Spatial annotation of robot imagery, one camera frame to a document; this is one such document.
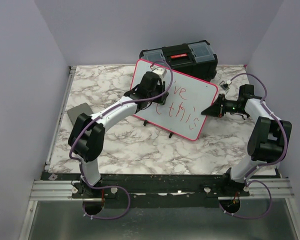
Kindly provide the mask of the pink framed whiteboard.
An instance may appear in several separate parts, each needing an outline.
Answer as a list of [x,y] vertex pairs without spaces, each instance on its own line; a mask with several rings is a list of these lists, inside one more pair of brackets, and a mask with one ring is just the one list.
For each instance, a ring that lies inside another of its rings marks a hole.
[[173,70],[173,83],[164,105],[153,103],[134,116],[190,141],[199,138],[210,107],[218,94],[217,85]]

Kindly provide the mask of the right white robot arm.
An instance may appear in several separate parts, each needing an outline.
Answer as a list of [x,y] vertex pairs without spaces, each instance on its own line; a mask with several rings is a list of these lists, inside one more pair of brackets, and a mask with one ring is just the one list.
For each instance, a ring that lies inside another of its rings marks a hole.
[[238,188],[244,188],[248,179],[260,168],[276,165],[285,158],[292,124],[274,115],[265,101],[254,94],[251,84],[239,87],[237,100],[228,100],[224,94],[219,94],[214,103],[201,112],[204,116],[215,118],[222,118],[226,113],[246,115],[254,122],[246,157],[229,168],[220,183],[220,191],[231,196]]

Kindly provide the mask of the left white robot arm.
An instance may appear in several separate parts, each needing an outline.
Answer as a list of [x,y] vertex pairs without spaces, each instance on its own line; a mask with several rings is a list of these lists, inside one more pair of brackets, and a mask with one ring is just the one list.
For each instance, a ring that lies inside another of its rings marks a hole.
[[164,68],[147,71],[141,82],[113,105],[92,115],[80,114],[68,139],[69,158],[79,161],[81,179],[85,182],[83,191],[91,198],[101,191],[101,174],[98,157],[104,147],[106,132],[121,120],[145,110],[152,103],[165,104],[174,77],[170,74],[169,85],[165,85]]

